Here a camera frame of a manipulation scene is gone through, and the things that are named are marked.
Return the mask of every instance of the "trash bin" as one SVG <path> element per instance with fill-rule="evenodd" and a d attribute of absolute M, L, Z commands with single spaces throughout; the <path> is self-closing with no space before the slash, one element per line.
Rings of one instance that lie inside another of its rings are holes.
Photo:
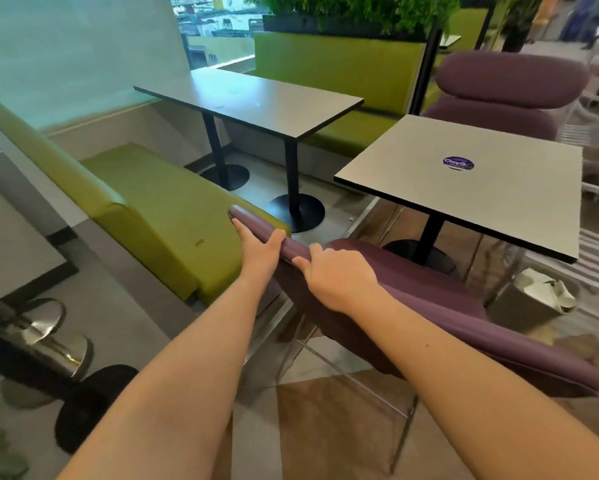
<path fill-rule="evenodd" d="M 517 273 L 488 307 L 493 323 L 525 335 L 576 309 L 577 282 L 533 264 Z"/>

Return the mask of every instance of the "black table edge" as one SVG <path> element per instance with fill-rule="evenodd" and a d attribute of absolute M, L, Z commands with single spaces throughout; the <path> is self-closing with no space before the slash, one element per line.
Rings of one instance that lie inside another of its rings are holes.
<path fill-rule="evenodd" d="M 180 106 L 189 107 L 190 109 L 194 109 L 195 111 L 206 112 L 208 114 L 212 114 L 213 116 L 215 116 L 215 117 L 217 117 L 217 118 L 219 118 L 221 120 L 234 121 L 235 123 L 239 123 L 241 125 L 247 126 L 249 128 L 256 129 L 256 130 L 261 131 L 263 133 L 267 133 L 267 134 L 276 136 L 278 138 L 282 138 L 282 139 L 294 139 L 295 141 L 299 141 L 300 139 L 302 139 L 302 138 L 304 138 L 304 137 L 306 137 L 306 136 L 308 136 L 310 134 L 313 134 L 314 132 L 319 131 L 320 129 L 328 126 L 333 121 L 338 120 L 339 118 L 341 118 L 344 114 L 347 114 L 348 112 L 351 112 L 353 109 L 356 109 L 359 106 L 361 106 L 362 104 L 364 104 L 364 99 L 362 98 L 361 101 L 358 101 L 357 103 L 349 106 L 347 109 L 344 109 L 343 111 L 339 112 L 338 114 L 336 114 L 332 118 L 329 118 L 328 120 L 324 121 L 323 123 L 320 123 L 318 126 L 316 126 L 314 128 L 311 128 L 310 130 L 304 132 L 303 134 L 301 134 L 299 136 L 289 136 L 287 134 L 279 133 L 279 132 L 271 130 L 269 128 L 263 128 L 261 126 L 254 125 L 253 123 L 248 123 L 247 121 L 244 121 L 244 120 L 239 120 L 237 118 L 231 118 L 230 116 L 227 116 L 226 114 L 222 114 L 221 112 L 211 111 L 210 109 L 207 109 L 205 107 L 200 107 L 200 106 L 197 106 L 195 104 L 191 104 L 191 103 L 184 102 L 184 101 L 176 99 L 176 98 L 172 98 L 170 96 L 166 96 L 166 95 L 163 95 L 163 94 L 160 94 L 160 93 L 155 93 L 153 91 L 149 91 L 148 89 L 140 88 L 140 87 L 137 87 L 137 86 L 133 86 L 133 89 L 135 89 L 136 91 L 138 91 L 140 93 L 144 93 L 144 94 L 148 94 L 149 96 L 156 97 L 157 99 L 160 99 L 162 101 L 172 102 L 174 104 L 179 104 Z"/>
<path fill-rule="evenodd" d="M 419 210 L 420 212 L 424 212 L 425 214 L 429 214 L 429 215 L 436 214 L 438 216 L 443 217 L 445 221 L 452 222 L 453 224 L 460 225 L 467 229 L 471 229 L 476 232 L 489 235 L 491 237 L 495 237 L 496 239 L 500 239 L 501 241 L 509 242 L 511 244 L 514 244 L 515 246 L 519 246 L 521 248 L 533 251 L 537 254 L 542 254 L 544 256 L 548 256 L 549 258 L 557 259 L 557 260 L 565 262 L 567 264 L 574 264 L 577 261 L 577 258 L 574 258 L 573 256 L 569 256 L 568 254 L 559 253 L 557 251 L 553 251 L 553 250 L 545 248 L 543 246 L 539 246 L 532 242 L 524 241 L 518 237 L 513 237 L 511 235 L 489 229 L 488 227 L 482 227 L 480 225 L 473 224 L 472 222 L 465 221 L 463 219 L 459 219 L 458 217 L 450 216 L 448 214 L 444 214 L 443 212 L 439 212 L 437 210 L 430 209 L 428 207 L 424 207 L 423 205 L 419 205 L 418 203 L 409 202 L 407 200 L 397 198 L 393 195 L 390 195 L 390 194 L 387 194 L 384 192 L 380 192 L 378 190 L 365 187 L 363 185 L 355 184 L 355 183 L 345 180 L 341 177 L 335 176 L 334 181 L 337 182 L 338 184 L 347 185 L 348 187 L 351 187 L 353 189 L 360 190 L 360 191 L 366 192 L 368 194 L 375 195 L 377 197 L 381 197 L 385 200 L 388 200 L 388 201 L 391 201 L 394 203 L 399 203 L 400 205 L 404 205 L 405 207 L 409 207 L 410 209 Z"/>

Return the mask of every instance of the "green plant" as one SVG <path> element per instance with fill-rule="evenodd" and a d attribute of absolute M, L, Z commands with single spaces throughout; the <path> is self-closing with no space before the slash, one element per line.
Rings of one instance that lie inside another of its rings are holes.
<path fill-rule="evenodd" d="M 541 4 L 542 0 L 512 0 L 504 22 L 504 33 L 530 29 Z"/>
<path fill-rule="evenodd" d="M 250 0 L 273 15 L 299 13 L 318 18 L 338 18 L 354 23 L 373 22 L 384 33 L 429 31 L 438 21 L 448 24 L 460 8 L 460 0 Z"/>

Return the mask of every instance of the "hand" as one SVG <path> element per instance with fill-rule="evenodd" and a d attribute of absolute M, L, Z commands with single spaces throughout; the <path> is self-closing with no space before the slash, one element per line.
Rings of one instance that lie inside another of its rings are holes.
<path fill-rule="evenodd" d="M 312 261 L 295 257 L 292 262 L 311 293 L 331 310 L 351 315 L 359 299 L 378 287 L 373 268 L 358 251 L 323 250 L 319 244 L 309 249 Z"/>
<path fill-rule="evenodd" d="M 271 280 L 279 261 L 281 243 L 286 239 L 282 229 L 275 229 L 267 243 L 257 239 L 251 230 L 237 219 L 231 219 L 242 241 L 242 272 L 248 279 L 263 279 L 264 284 Z"/>

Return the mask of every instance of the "purple chair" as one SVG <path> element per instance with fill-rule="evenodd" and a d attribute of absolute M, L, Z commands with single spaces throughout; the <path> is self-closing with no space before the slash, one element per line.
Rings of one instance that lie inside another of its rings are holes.
<path fill-rule="evenodd" d="M 239 219 L 262 242 L 267 242 L 274 230 L 269 223 L 236 205 L 228 210 L 228 215 Z M 481 303 L 469 294 L 461 281 L 419 266 L 369 242 L 337 239 L 325 247 L 359 251 L 375 270 L 380 285 L 394 298 L 464 343 L 503 364 L 547 395 L 587 397 L 599 392 L 599 373 L 594 366 L 565 350 L 544 345 L 488 322 Z M 311 259 L 306 246 L 287 238 L 281 246 L 281 258 L 274 277 L 304 315 L 302 321 L 308 318 L 314 323 L 309 339 L 319 327 L 324 335 L 363 358 L 378 371 L 403 379 L 400 371 L 350 317 L 329 310 L 313 296 L 302 273 L 290 263 L 296 256 Z M 309 339 L 304 342 L 297 339 L 301 325 L 300 322 L 295 330 L 295 336 L 279 369 L 278 379 L 285 371 L 285 362 L 295 341 L 340 373 L 348 375 L 307 345 Z M 406 441 L 418 398 L 414 397 L 410 410 L 404 414 L 354 378 L 349 378 L 407 418 L 391 464 L 393 473 Z"/>
<path fill-rule="evenodd" d="M 583 64 L 558 57 L 457 52 L 444 59 L 435 80 L 448 96 L 422 116 L 555 140 L 558 124 L 541 110 L 571 104 L 589 78 Z"/>

